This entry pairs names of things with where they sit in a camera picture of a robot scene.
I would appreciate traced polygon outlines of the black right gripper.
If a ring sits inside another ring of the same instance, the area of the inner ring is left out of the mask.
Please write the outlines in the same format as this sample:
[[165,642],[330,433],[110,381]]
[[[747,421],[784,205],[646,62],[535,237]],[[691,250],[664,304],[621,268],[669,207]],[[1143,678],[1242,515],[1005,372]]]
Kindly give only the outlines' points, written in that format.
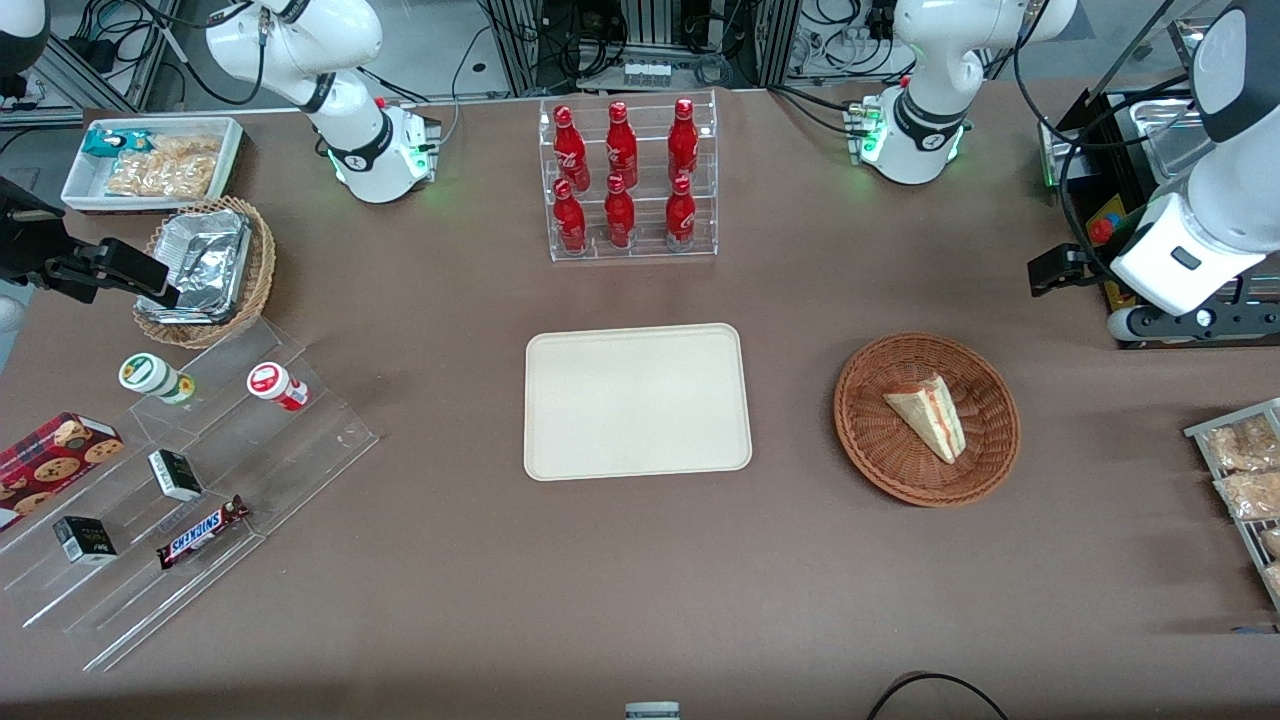
[[19,184],[1,181],[1,278],[76,301],[95,301],[99,286],[124,290],[161,307],[175,307],[180,291],[168,282],[169,266],[116,238],[99,252],[74,252],[64,211]]

